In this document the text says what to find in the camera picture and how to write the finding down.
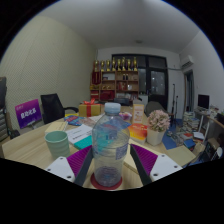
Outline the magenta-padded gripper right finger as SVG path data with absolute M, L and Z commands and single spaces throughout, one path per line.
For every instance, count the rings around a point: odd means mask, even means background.
M 148 185 L 182 169 L 166 154 L 156 155 L 135 144 L 130 145 L 130 154 L 143 185 Z

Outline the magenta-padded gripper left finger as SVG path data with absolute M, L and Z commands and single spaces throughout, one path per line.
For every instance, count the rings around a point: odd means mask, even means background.
M 58 157 L 46 171 L 76 185 L 82 186 L 93 158 L 92 147 L 88 146 L 68 158 Z

